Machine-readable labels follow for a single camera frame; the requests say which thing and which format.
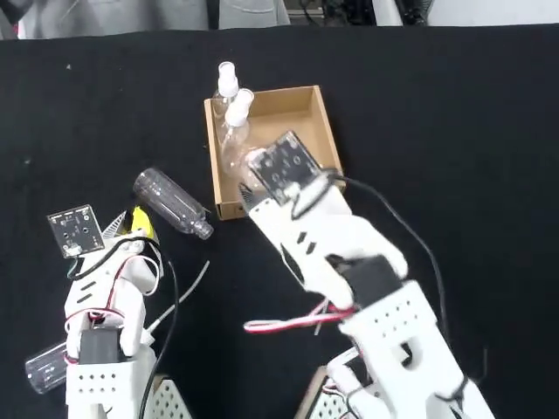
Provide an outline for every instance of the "transparent plastic tube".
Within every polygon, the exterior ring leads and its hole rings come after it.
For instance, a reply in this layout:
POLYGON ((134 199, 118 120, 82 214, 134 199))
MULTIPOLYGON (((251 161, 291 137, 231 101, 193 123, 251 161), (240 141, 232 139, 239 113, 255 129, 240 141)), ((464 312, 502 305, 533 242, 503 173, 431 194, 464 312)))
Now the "transparent plastic tube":
POLYGON ((182 233, 194 233, 204 240, 211 236, 213 228, 205 221, 204 207, 160 170, 141 172, 134 192, 182 233))
POLYGON ((66 382, 66 341, 48 347, 25 361, 25 373, 33 389, 43 395, 66 382))

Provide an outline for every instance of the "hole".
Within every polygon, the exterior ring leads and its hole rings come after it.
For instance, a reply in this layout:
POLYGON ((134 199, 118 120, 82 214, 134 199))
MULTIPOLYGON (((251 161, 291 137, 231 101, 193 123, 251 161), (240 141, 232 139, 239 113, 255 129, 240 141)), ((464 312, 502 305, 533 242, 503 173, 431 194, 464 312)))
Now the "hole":
POLYGON ((305 237, 307 236, 307 233, 305 231, 302 231, 301 233, 299 233, 299 237, 297 237, 297 244, 301 244, 305 241, 305 237))
POLYGON ((97 284, 95 281, 90 282, 87 285, 84 285, 81 287, 81 291, 85 291, 87 288, 91 288, 92 286, 94 286, 95 284, 97 284))
POLYGON ((93 295, 92 294, 87 294, 85 297, 82 297, 81 299, 79 299, 77 301, 78 304, 83 303, 85 300, 90 299, 93 295))
POLYGON ((307 247, 307 254, 310 255, 314 251, 315 247, 316 247, 315 242, 310 243, 307 247))

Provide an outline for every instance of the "plastic bottle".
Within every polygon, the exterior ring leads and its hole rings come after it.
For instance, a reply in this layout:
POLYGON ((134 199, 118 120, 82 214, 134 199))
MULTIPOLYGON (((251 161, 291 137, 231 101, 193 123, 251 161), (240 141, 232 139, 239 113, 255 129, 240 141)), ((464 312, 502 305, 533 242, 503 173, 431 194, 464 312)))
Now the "plastic bottle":
POLYGON ((218 70, 219 79, 217 80, 217 91, 213 95, 212 108, 214 119, 220 125, 229 105, 237 96, 238 80, 233 63, 225 61, 219 65, 218 70))
POLYGON ((25 373, 33 389, 43 395, 66 382, 66 341, 48 347, 25 361, 25 373))
POLYGON ((140 173, 134 192, 173 227, 202 239, 211 236, 213 228, 205 221, 204 207, 184 189, 156 168, 140 173))
POLYGON ((218 130, 221 137, 218 139, 224 172, 250 189, 261 189, 262 185, 246 164, 247 159, 263 150, 251 144, 251 126, 247 118, 253 100, 254 93, 250 90, 238 91, 225 113, 224 123, 218 130))

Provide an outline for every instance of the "bottle cap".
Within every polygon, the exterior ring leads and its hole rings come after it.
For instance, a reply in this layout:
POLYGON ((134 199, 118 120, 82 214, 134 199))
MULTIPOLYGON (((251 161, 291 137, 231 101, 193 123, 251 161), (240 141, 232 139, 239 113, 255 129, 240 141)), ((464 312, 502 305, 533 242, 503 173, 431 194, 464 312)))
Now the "bottle cap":
POLYGON ((253 100, 253 92, 248 89, 240 89, 237 93, 237 97, 233 103, 229 105, 225 113, 225 121, 227 124, 231 127, 242 127, 246 122, 253 100))
POLYGON ((235 76, 235 65, 229 61, 221 63, 218 67, 219 79, 217 80, 217 91, 224 98, 232 98, 238 92, 238 80, 235 76))

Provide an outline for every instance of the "metal base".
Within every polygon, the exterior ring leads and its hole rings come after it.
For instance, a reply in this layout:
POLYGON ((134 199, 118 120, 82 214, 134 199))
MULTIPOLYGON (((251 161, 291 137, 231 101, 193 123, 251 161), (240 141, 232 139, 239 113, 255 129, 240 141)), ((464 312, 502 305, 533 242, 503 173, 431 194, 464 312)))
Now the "metal base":
POLYGON ((154 395, 153 419, 192 419, 172 380, 163 380, 154 395))

